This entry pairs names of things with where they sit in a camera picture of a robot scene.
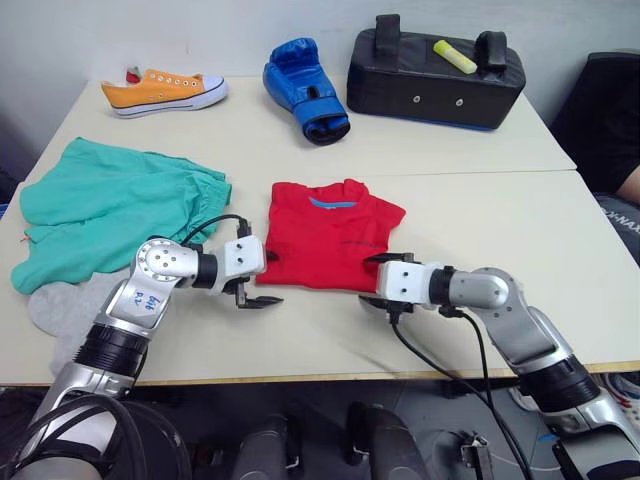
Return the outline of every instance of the black cable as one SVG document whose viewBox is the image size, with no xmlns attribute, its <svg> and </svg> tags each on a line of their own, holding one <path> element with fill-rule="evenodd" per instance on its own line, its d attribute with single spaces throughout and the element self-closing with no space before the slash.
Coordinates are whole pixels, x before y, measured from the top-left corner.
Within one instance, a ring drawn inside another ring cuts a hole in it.
<svg viewBox="0 0 640 480">
<path fill-rule="evenodd" d="M 182 242 L 180 242 L 180 245 L 184 246 L 186 245 L 189 240 L 191 240 L 193 238 L 194 235 L 196 235 L 197 233 L 201 232 L 202 230 L 204 230 L 205 228 L 207 228 L 209 225 L 219 222 L 220 220 L 226 220 L 228 218 L 235 218 L 236 220 L 238 220 L 240 222 L 240 227 L 241 228 L 246 228 L 249 225 L 249 222 L 247 222 L 247 220 L 245 218 L 242 218 L 240 215 L 236 215 L 234 213 L 227 213 L 225 215 L 220 215 L 218 217 L 214 217 L 210 220 L 207 220 L 206 222 L 204 222 L 201 225 L 198 225 L 196 228 L 194 228 L 193 230 L 191 230 L 191 232 L 189 232 L 189 235 L 187 235 L 184 240 L 182 240 Z"/>
<path fill-rule="evenodd" d="M 489 368 L 487 366 L 487 355 L 486 355 L 486 350 L 484 348 L 484 340 L 482 339 L 482 333 L 480 332 L 480 327 L 478 327 L 477 322 L 471 316 L 467 315 L 466 313 L 464 313 L 459 309 L 457 311 L 459 312 L 460 317 L 466 319 L 471 324 L 474 331 L 476 332 L 476 338 L 478 339 L 478 346 L 480 347 L 480 358 L 482 361 L 482 376 L 484 378 L 486 398 L 488 402 L 487 406 L 493 413 L 495 411 L 495 405 L 493 403 L 493 393 L 491 390 L 491 381 L 489 379 Z M 508 428 L 507 430 L 503 430 L 503 435 L 505 434 L 505 431 L 509 432 L 508 435 L 505 435 L 505 440 L 507 441 L 507 445 L 509 445 L 509 448 L 511 448 L 512 452 L 513 452 L 513 448 L 512 448 L 512 444 L 513 444 L 514 446 L 519 447 L 518 453 L 523 454 L 522 448 L 520 447 L 520 444 L 517 442 L 517 439 L 514 437 L 511 430 Z"/>
<path fill-rule="evenodd" d="M 40 455 L 42 452 L 46 452 L 49 448 L 51 448 L 51 444 L 54 443 L 60 436 L 67 432 L 68 430 L 75 427 L 80 422 L 84 422 L 86 419 L 97 415 L 98 413 L 104 412 L 104 409 L 101 407 L 93 407 L 84 412 L 79 413 L 68 421 L 64 422 L 57 429 L 55 429 L 50 435 L 42 440 L 38 446 L 34 449 L 32 453 L 30 453 L 26 458 L 22 459 L 21 462 L 25 464 L 29 464 L 32 459 Z"/>
<path fill-rule="evenodd" d="M 178 470 L 176 478 L 178 480 L 191 480 L 191 460 L 189 452 L 176 427 L 160 412 L 146 405 L 134 402 L 124 402 L 124 405 L 132 414 L 138 415 L 160 430 L 171 447 L 173 457 L 176 459 L 176 467 Z"/>
<path fill-rule="evenodd" d="M 403 345 L 407 347 L 414 355 L 420 358 L 420 360 L 425 362 L 435 371 L 450 378 L 454 382 L 458 382 L 461 385 L 464 385 L 467 389 L 473 392 L 482 401 L 482 403 L 484 403 L 489 408 L 489 410 L 493 414 L 493 417 L 496 420 L 496 423 L 498 424 L 498 427 L 502 431 L 502 434 L 504 435 L 505 440 L 507 441 L 507 444 L 509 445 L 509 448 L 511 449 L 511 452 L 513 453 L 513 456 L 516 462 L 518 463 L 518 466 L 522 470 L 522 474 L 524 475 L 524 478 L 526 480 L 533 480 L 533 474 L 531 473 L 531 469 L 529 467 L 529 463 L 526 459 L 526 456 L 522 451 L 522 447 L 520 446 L 517 439 L 513 435 L 513 432 L 511 431 L 509 426 L 505 423 L 502 416 L 498 413 L 498 411 L 495 408 L 491 408 L 489 401 L 484 396 L 482 396 L 482 394 L 475 387 L 473 387 L 473 385 L 471 385 L 469 382 L 452 373 L 449 373 L 444 368 L 440 367 L 438 364 L 433 362 L 429 357 L 427 357 L 422 352 L 420 352 L 411 343 L 409 343 L 409 341 L 404 337 L 404 335 L 402 335 L 402 333 L 398 329 L 397 323 L 392 322 L 391 327 L 393 328 L 393 332 L 396 334 L 396 337 L 398 337 L 398 340 L 400 340 L 403 343 Z"/>
<path fill-rule="evenodd" d="M 487 367 L 487 353 L 484 349 L 484 340 L 482 339 L 482 333 L 480 332 L 480 327 L 478 327 L 478 324 L 473 318 L 471 318 L 469 315 L 467 315 L 464 312 L 461 312 L 461 313 L 462 313 L 462 318 L 466 319 L 471 324 L 471 326 L 476 332 L 476 337 L 478 338 L 478 346 L 480 347 L 480 358 L 482 359 L 482 376 L 484 377 L 484 386 L 486 389 L 487 402 L 489 402 L 489 408 L 493 410 L 495 406 L 493 405 L 493 395 L 491 393 L 491 381 L 489 380 L 489 368 Z"/>
<path fill-rule="evenodd" d="M 7 462 L 4 478 L 9 480 L 15 472 L 15 467 L 20 464 L 20 455 L 22 455 L 25 445 L 34 435 L 40 435 L 41 430 L 47 427 L 51 422 L 66 415 L 67 413 L 82 407 L 101 407 L 109 412 L 116 420 L 123 433 L 123 439 L 127 444 L 127 452 L 129 456 L 130 478 L 146 480 L 147 464 L 142 447 L 142 440 L 136 425 L 131 418 L 127 409 L 117 400 L 103 395 L 85 395 L 74 400 L 70 400 L 60 405 L 55 410 L 43 415 L 37 421 L 29 425 L 27 430 L 22 434 L 21 440 L 18 442 L 18 448 L 15 453 L 10 456 Z"/>
</svg>

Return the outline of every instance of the metal bracket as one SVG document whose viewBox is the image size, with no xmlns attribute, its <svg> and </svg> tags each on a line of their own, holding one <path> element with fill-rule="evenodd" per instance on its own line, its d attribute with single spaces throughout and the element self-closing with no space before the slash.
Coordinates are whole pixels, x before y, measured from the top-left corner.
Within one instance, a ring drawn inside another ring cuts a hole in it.
<svg viewBox="0 0 640 480">
<path fill-rule="evenodd" d="M 460 453 L 465 467 L 475 469 L 478 480 L 493 480 L 491 452 L 485 438 L 477 434 L 469 437 L 460 446 Z"/>
</svg>

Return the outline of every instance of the white shoe sole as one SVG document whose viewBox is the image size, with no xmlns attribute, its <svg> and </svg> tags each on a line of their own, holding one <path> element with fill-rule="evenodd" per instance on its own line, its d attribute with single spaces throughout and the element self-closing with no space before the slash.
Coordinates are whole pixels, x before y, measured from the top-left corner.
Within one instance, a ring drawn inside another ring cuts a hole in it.
<svg viewBox="0 0 640 480">
<path fill-rule="evenodd" d="M 137 118 L 152 113 L 171 112 L 175 110 L 199 110 L 219 102 L 229 93 L 227 82 L 222 79 L 218 85 L 211 90 L 199 93 L 193 97 L 184 98 L 182 100 L 172 100 L 169 102 L 148 103 L 144 105 L 135 105 L 126 108 L 113 108 L 113 111 L 121 118 Z"/>
</svg>

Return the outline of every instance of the cable connector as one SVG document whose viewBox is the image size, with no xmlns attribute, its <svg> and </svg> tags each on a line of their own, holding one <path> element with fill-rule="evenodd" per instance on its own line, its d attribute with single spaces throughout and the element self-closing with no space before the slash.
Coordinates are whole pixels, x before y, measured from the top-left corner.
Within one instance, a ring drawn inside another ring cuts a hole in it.
<svg viewBox="0 0 640 480">
<path fill-rule="evenodd" d="M 453 305 L 442 305 L 438 313 L 446 318 L 464 318 L 464 312 Z"/>
<path fill-rule="evenodd" d="M 248 237 L 251 235 L 251 225 L 246 218 L 238 219 L 238 238 Z"/>
</svg>

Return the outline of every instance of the glove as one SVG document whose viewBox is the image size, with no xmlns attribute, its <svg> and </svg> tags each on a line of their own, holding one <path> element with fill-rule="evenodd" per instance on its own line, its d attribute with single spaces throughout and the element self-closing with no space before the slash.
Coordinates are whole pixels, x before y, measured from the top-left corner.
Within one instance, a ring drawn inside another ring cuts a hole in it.
<svg viewBox="0 0 640 480">
<path fill-rule="evenodd" d="M 337 142 L 349 131 L 349 118 L 318 61 L 311 38 L 280 45 L 264 66 L 264 86 L 296 117 L 302 133 L 316 145 Z"/>
</svg>

